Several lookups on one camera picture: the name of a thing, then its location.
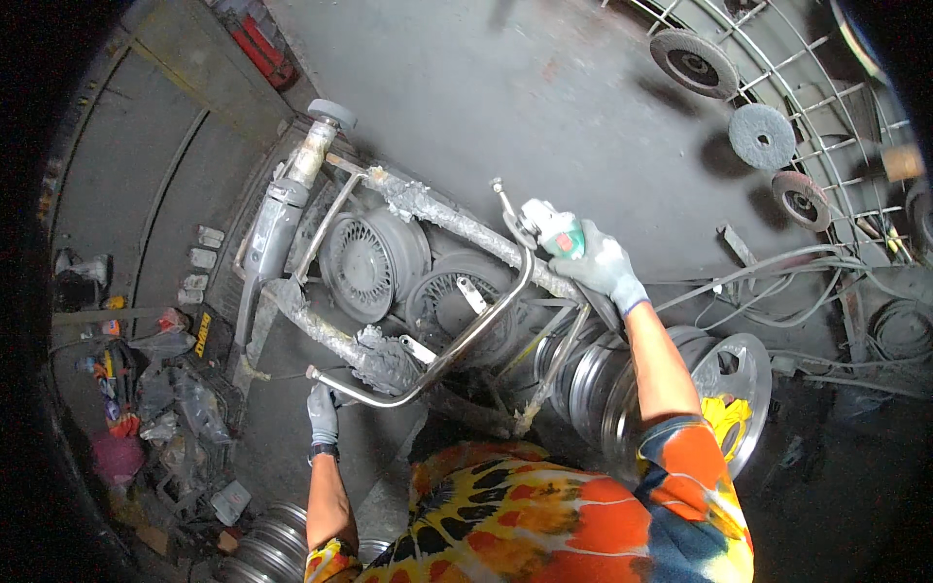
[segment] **work glove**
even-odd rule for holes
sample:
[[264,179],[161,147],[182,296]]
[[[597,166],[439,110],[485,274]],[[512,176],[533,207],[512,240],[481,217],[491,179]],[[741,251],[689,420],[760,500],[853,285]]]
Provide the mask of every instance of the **work glove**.
[[645,287],[635,277],[629,254],[614,237],[599,232],[591,220],[581,220],[586,252],[580,259],[553,258],[550,268],[577,280],[591,290],[612,298],[624,318],[643,301],[650,301]]
[[330,388],[319,382],[308,395],[308,419],[311,420],[311,444],[337,445],[337,410],[330,398]]

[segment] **wire rack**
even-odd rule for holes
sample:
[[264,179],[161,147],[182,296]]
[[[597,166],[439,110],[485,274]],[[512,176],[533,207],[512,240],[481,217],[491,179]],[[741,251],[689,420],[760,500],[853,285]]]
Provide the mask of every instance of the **wire rack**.
[[895,239],[907,245],[908,235],[883,233],[883,239],[872,239],[856,220],[877,215],[882,224],[903,229],[909,224],[904,206],[892,203],[906,198],[906,185],[888,182],[880,154],[912,142],[910,124],[888,87],[864,69],[855,68],[858,80],[851,74],[846,80],[830,75],[837,60],[857,61],[851,52],[824,47],[835,40],[846,48],[829,2],[623,1],[654,20],[649,35],[662,27],[689,29],[724,49],[742,79],[733,104],[770,105],[794,125],[798,147],[791,166],[826,193],[832,212],[830,242],[870,267],[903,264],[904,259],[892,260],[884,249]]

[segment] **forearm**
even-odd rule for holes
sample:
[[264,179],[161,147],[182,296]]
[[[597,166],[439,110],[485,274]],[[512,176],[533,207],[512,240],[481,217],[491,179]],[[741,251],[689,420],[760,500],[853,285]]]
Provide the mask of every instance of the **forearm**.
[[661,320],[648,302],[625,316],[638,381],[638,405],[645,422],[672,415],[700,415],[700,398],[690,373]]
[[333,537],[353,547],[359,545],[350,499],[343,488],[337,460],[326,453],[315,455],[308,492],[308,548],[315,549]]

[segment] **gray work glove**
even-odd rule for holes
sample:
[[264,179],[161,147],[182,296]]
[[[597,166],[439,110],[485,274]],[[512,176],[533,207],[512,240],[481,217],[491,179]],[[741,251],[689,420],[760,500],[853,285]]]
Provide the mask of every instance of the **gray work glove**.
[[632,271],[629,254],[615,237],[599,232],[591,220],[581,220],[586,253],[580,259],[553,258],[550,268],[591,290],[612,298],[622,317],[643,301],[650,301],[645,287]]
[[319,382],[308,395],[308,418],[311,420],[311,444],[337,445],[337,410],[330,398],[330,388]]

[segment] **tie-dye shirt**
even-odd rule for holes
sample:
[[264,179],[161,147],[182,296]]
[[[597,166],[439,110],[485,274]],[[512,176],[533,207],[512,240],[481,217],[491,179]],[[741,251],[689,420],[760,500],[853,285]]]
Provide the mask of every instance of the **tie-dye shirt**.
[[751,537],[702,417],[647,430],[634,493],[547,456],[463,443],[414,465],[408,530],[365,569],[332,539],[308,557],[305,581],[752,579]]

